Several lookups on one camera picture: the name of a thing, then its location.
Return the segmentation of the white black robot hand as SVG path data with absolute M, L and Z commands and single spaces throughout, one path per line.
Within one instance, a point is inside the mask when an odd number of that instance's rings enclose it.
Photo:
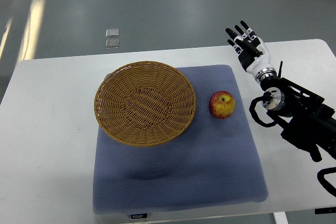
M 235 29 L 225 29 L 229 36 L 228 43 L 238 55 L 238 60 L 245 72 L 252 75 L 258 84 L 263 80 L 276 76 L 271 65 L 271 56 L 263 40 L 257 36 L 243 20 Z

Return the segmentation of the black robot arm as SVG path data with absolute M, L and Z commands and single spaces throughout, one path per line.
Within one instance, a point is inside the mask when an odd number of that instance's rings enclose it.
M 256 79 L 264 91 L 249 107 L 256 123 L 279 125 L 281 137 L 308 152 L 314 162 L 322 160 L 321 148 L 335 157 L 335 110 L 323 103 L 323 97 L 283 78 L 273 68 L 259 71 Z

